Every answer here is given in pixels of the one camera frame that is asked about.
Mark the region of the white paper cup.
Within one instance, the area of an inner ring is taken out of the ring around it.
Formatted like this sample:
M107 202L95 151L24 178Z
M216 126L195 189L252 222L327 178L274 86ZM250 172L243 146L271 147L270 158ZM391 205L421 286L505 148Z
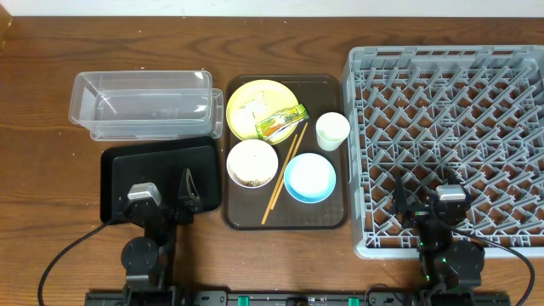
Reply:
M334 151L349 136L348 119L337 112L327 112L315 124L318 146L325 151Z

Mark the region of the white bowl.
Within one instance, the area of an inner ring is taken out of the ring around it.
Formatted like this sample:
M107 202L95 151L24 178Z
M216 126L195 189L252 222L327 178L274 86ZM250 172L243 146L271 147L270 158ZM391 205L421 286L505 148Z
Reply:
M276 175L279 158L268 143L258 140L243 140L233 146L227 156L226 168L229 177L239 186L256 189L265 186Z

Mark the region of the light blue bowl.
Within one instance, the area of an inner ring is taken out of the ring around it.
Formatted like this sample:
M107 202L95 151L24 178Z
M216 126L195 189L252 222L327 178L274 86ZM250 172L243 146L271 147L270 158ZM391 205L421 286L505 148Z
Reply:
M295 156L286 165L284 186L297 201L315 204L327 199L336 187L337 176L333 165L315 153Z

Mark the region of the white tissue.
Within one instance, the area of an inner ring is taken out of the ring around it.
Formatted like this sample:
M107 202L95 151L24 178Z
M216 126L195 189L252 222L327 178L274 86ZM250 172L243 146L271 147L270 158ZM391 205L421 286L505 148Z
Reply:
M263 114L268 109L268 106L264 102L264 92L258 93L255 99L252 99L242 105L239 110L246 115L251 115L253 119Z

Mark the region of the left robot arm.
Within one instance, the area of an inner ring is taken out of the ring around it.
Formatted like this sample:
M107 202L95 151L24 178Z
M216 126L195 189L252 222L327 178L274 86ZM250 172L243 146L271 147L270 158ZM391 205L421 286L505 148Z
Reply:
M178 194L168 203L153 183L135 184L127 194L122 219L144 229L122 249L126 270L124 305L187 305L182 286L173 283L177 227L193 222L202 209L191 171L182 172Z

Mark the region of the yellow plate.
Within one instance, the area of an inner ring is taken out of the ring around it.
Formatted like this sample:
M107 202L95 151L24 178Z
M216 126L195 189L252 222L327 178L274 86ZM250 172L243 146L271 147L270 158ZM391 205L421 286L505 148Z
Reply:
M255 125L277 112L299 105L291 89L272 80L255 80L238 87L229 97L226 120L239 140L258 139Z

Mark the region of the pile of rice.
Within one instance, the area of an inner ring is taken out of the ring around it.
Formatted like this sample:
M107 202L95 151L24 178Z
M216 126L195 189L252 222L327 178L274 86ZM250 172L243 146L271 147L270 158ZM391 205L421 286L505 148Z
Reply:
M247 187L267 184L277 170L277 156L269 147L239 147L231 154L231 171Z

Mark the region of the green snack wrapper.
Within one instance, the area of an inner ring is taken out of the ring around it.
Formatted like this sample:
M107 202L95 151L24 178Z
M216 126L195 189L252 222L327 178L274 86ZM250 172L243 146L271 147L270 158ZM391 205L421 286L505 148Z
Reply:
M303 105L278 111L255 125L257 136L261 140L272 139L276 134L282 133L308 118L308 112Z

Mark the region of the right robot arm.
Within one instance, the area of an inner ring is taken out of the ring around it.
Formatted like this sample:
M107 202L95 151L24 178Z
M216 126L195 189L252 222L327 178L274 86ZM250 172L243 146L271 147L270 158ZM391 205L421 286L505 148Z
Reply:
M485 250L472 241L453 239L453 227L467 215L473 198L453 174L436 187L424 204L410 204L398 175L394 181L393 213L401 227L417 231L420 270L426 286L411 298L414 305L475 305L473 289L481 285Z

